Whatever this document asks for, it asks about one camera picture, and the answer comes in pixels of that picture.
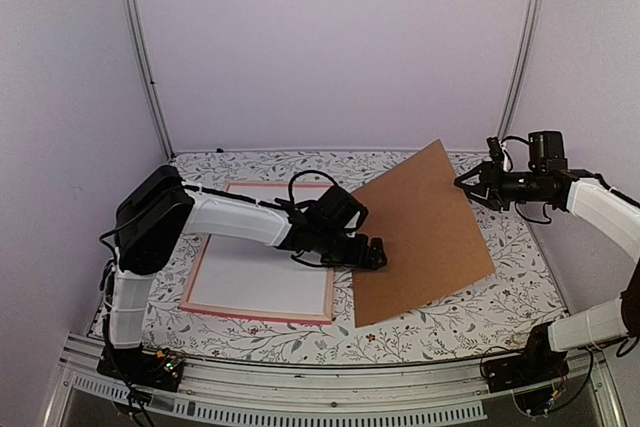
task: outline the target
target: robotic arm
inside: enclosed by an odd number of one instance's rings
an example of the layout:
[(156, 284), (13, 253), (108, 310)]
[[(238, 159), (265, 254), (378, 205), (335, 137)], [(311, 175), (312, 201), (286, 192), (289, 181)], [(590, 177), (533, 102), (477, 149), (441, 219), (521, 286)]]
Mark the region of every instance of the robotic arm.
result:
[(511, 202), (544, 202), (569, 212), (606, 234), (637, 267), (620, 297), (536, 326), (521, 356), (487, 362), (483, 375), (495, 391), (568, 371), (564, 359), (571, 349), (640, 335), (640, 205), (611, 188), (601, 175), (569, 169), (560, 132), (533, 132), (528, 140), (511, 139), (529, 145), (529, 171), (511, 172), (511, 159), (498, 139), (491, 137), (487, 139), (491, 160), (458, 177), (455, 185), (469, 199), (496, 211), (509, 210)]
[[(317, 200), (296, 203), (293, 184), (301, 175), (315, 173), (333, 185)], [(289, 199), (274, 203), (185, 182), (177, 169), (162, 166), (149, 176), (117, 209), (116, 228), (101, 242), (113, 249), (107, 272), (103, 328), (105, 355), (98, 371), (132, 379), (132, 383), (175, 390), (180, 373), (177, 362), (167, 374), (158, 360), (141, 348), (142, 323), (149, 291), (156, 274), (169, 261), (181, 234), (211, 234), (260, 242), (292, 251), (291, 258), (312, 267), (345, 266), (376, 270), (387, 263), (382, 239), (356, 231), (368, 210), (335, 180), (318, 171), (296, 174), (289, 183)], [(114, 236), (115, 248), (106, 242)], [(320, 254), (320, 263), (302, 259)]]

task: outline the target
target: floral patterned surface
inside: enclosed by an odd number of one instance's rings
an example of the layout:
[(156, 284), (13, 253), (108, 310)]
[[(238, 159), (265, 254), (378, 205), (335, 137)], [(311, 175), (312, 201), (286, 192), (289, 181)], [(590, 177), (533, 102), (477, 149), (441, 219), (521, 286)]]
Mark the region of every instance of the floral patterned surface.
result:
[[(243, 152), (183, 154), (185, 179), (222, 187), (230, 180), (286, 181), (325, 171), (349, 190), (409, 157), (406, 152)], [(458, 173), (480, 154), (450, 154)], [(382, 364), (460, 359), (491, 346), (522, 346), (531, 327), (563, 314), (550, 272), (526, 224), (514, 213), (473, 210), (496, 273), (450, 297), (388, 321), (355, 328), (349, 271), (335, 277), (330, 326), (225, 319), (178, 308), (201, 237), (183, 236), (152, 287), (144, 343), (197, 356), (303, 364)], [(95, 326), (92, 335), (100, 336)]]

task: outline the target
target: brown board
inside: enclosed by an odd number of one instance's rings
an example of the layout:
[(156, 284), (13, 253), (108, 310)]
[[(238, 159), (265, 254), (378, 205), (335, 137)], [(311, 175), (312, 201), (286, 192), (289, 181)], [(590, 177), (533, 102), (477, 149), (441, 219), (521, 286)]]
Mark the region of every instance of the brown board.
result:
[(354, 192), (382, 237), (388, 265), (354, 271), (356, 327), (380, 322), (495, 272), (493, 261), (439, 140)]

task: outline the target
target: vertical metal beam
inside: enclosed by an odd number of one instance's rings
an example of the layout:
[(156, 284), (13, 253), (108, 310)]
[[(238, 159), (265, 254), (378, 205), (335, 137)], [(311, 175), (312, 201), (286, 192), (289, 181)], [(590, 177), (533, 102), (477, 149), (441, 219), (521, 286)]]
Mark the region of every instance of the vertical metal beam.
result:
[(507, 135), (511, 128), (511, 124), (513, 123), (513, 117), (516, 112), (516, 107), (518, 106), (518, 99), (520, 98), (520, 91), (522, 90), (522, 82), (524, 80), (529, 54), (531, 53), (533, 34), (538, 21), (538, 13), (540, 11), (541, 3), (542, 0), (527, 1), (527, 11), (525, 14), (524, 26), (522, 27), (522, 37), (520, 38), (518, 56), (513, 69), (513, 75), (511, 77), (511, 83), (507, 93), (507, 100), (504, 105), (504, 110), (502, 111), (502, 117), (500, 118), (500, 125), (498, 126), (498, 138), (500, 139)]
[(123, 2), (127, 19), (129, 20), (131, 39), (138, 59), (138, 67), (140, 68), (140, 75), (142, 76), (142, 83), (147, 96), (151, 118), (164, 155), (167, 159), (170, 159), (174, 155), (173, 146), (171, 145), (167, 124), (165, 122), (162, 109), (160, 108), (160, 100), (158, 98), (158, 92), (151, 72), (151, 64), (147, 55), (144, 36), (142, 34), (142, 23), (140, 21), (138, 2), (137, 0), (123, 0)]

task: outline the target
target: perforated rail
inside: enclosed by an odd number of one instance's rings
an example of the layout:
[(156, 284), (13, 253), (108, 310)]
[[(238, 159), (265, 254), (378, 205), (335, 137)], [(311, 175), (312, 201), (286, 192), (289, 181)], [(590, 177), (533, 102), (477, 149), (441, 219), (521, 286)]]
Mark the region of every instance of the perforated rail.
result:
[[(115, 381), (76, 374), (74, 388), (114, 402), (127, 403), (127, 389)], [(287, 413), (260, 411), (213, 405), (176, 398), (163, 402), (163, 408), (152, 402), (148, 410), (184, 419), (225, 426), (255, 427), (419, 427), (459, 425), (486, 419), (482, 403), (466, 402), (445, 407), (380, 413)]]

